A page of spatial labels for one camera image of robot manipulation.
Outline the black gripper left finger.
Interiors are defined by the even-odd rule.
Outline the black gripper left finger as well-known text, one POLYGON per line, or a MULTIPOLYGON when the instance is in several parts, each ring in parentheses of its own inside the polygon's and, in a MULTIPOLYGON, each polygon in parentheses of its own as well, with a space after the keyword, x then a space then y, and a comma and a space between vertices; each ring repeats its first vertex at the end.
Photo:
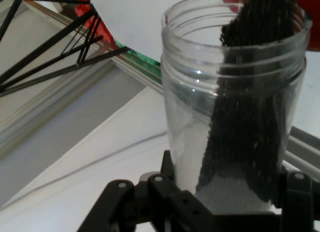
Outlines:
POLYGON ((80 225, 80 232, 134 232, 151 223, 157 232, 225 232, 226 221, 215 217, 189 191, 174 182, 169 150, 161 170, 134 185, 128 180, 107 184, 80 225))

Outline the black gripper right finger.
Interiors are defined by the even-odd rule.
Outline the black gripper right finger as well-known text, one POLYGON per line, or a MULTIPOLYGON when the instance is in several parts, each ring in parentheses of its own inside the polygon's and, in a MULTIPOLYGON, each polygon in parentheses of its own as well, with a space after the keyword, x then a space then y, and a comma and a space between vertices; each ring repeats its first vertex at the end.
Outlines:
POLYGON ((279 180, 278 201, 282 209, 281 232, 313 231, 313 181, 299 171, 286 171, 279 180))

